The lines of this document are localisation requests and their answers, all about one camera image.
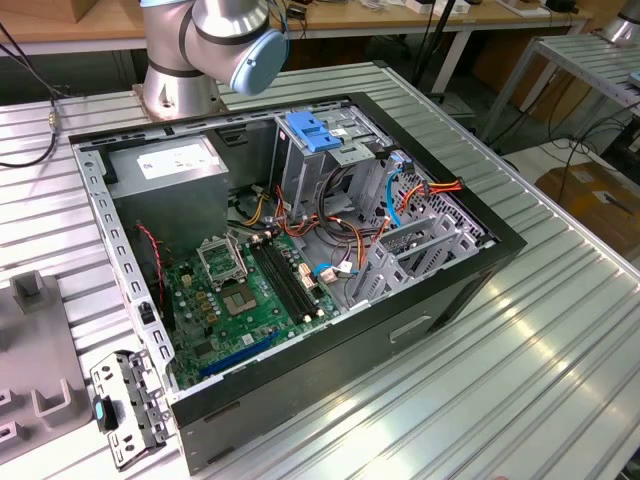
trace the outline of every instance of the yellow cable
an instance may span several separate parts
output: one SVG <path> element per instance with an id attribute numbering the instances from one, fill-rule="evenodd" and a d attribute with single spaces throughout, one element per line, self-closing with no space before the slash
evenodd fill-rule
<path id="1" fill-rule="evenodd" d="M 260 214 L 262 213 L 262 202 L 264 202 L 264 197 L 261 195 L 260 200 L 258 200 L 258 206 L 256 207 L 256 213 L 253 214 L 253 217 L 244 222 L 247 227 L 258 223 L 258 220 L 260 220 Z"/>

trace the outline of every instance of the aluminum extrusion table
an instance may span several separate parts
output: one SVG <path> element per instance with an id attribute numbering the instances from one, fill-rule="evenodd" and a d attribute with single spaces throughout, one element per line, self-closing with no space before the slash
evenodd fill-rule
<path id="1" fill-rule="evenodd" d="M 614 478 L 640 445 L 640 274 L 393 71 L 281 74 L 231 109 L 365 91 L 528 242 L 461 317 L 195 478 Z M 65 134 L 146 122 L 132 93 L 61 102 Z M 46 102 L 0 109 L 0 152 L 47 143 Z M 68 145 L 0 170 L 0 281 L 59 279 L 80 363 L 138 348 Z M 26 479 L 186 478 L 176 437 L 118 474 L 90 423 L 0 467 Z"/>
<path id="2" fill-rule="evenodd" d="M 636 115 L 640 114 L 640 89 L 627 80 L 631 72 L 640 70 L 640 44 L 620 48 L 595 34 L 540 37 L 529 42 L 491 107 L 481 136 L 483 140 L 487 140 L 536 54 L 549 60 L 549 65 L 523 103 L 521 107 L 523 111 L 540 94 L 556 69 L 562 68 L 591 85 L 594 90 L 603 95 L 602 99 L 608 97 L 623 108 L 634 105 L 629 111 Z M 585 117 L 588 119 L 595 117 L 601 106 L 602 102 L 595 102 Z"/>

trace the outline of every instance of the cardboard box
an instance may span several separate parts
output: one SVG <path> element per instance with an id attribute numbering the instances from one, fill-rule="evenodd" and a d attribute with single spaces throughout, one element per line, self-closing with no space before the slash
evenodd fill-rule
<path id="1" fill-rule="evenodd" d="M 557 201 L 564 168 L 536 186 Z M 569 167 L 561 206 L 627 260 L 640 255 L 640 195 L 595 162 Z"/>
<path id="2" fill-rule="evenodd" d="M 97 0 L 0 0 L 0 10 L 77 23 Z"/>

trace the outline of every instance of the wooden table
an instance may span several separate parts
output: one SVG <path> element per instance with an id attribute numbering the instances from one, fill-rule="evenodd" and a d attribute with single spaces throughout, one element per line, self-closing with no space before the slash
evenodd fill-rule
<path id="1" fill-rule="evenodd" d="M 445 31 L 456 32 L 456 37 L 433 91 L 444 92 L 471 33 L 476 30 L 568 26 L 569 33 L 578 33 L 590 17 L 586 11 L 570 16 L 556 13 L 552 17 L 520 17 L 495 0 L 484 0 L 481 5 L 472 6 L 467 14 L 449 19 Z M 0 19 L 25 52 L 32 55 L 146 47 L 142 9 L 135 0 L 99 0 L 77 24 L 10 12 L 0 12 Z M 308 7 L 305 38 L 423 33 L 428 19 L 428 15 L 401 6 L 374 12 L 357 0 L 347 4 L 315 3 Z M 434 15 L 432 25 L 437 22 L 438 16 Z M 301 22 L 292 19 L 289 27 L 292 38 L 302 36 Z M 2 35 L 0 42 L 6 42 Z"/>

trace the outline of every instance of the motherboard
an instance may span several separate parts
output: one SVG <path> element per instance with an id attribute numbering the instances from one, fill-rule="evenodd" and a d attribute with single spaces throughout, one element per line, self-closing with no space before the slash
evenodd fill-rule
<path id="1" fill-rule="evenodd" d="M 166 269 L 166 301 L 175 322 L 168 328 L 173 371 L 181 389 L 339 315 L 325 286 L 305 275 L 306 264 L 287 235 L 217 247 Z M 220 280 L 234 270 L 230 281 Z"/>

